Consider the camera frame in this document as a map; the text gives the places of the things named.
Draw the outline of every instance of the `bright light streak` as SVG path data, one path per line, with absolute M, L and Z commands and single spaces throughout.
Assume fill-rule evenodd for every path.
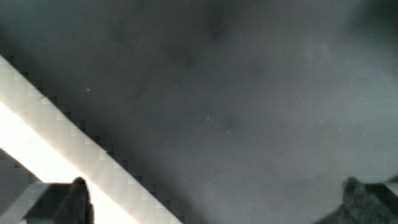
M 96 224 L 182 224 L 2 57 L 0 148 L 45 183 L 86 179 Z

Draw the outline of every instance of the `dark object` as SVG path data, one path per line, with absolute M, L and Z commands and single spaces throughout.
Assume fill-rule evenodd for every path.
M 34 183 L 20 196 L 0 224 L 93 224 L 95 211 L 82 178 L 73 184 Z
M 398 196 L 384 184 L 345 182 L 343 205 L 317 224 L 398 224 Z

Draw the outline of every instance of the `white strip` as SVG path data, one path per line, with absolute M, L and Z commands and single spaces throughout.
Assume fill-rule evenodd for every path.
M 182 224 L 2 57 L 0 148 L 45 183 L 84 177 L 96 224 Z

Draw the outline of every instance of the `gray surface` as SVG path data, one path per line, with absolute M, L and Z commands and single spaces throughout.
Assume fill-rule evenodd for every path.
M 2 217 L 2 215 L 8 209 L 11 208 L 16 199 L 25 193 L 31 183 L 36 181 L 38 179 L 32 176 L 31 172 L 27 171 L 25 167 L 0 149 L 0 223 L 2 224 L 8 223 L 4 221 L 6 218 Z
M 397 15 L 391 0 L 0 0 L 2 53 L 187 224 L 311 223 L 345 177 L 397 174 Z
M 9 205 L 9 209 L 0 217 L 0 224 L 18 224 L 29 213 L 31 208 L 48 190 L 48 185 L 34 183 L 24 191 L 15 203 Z

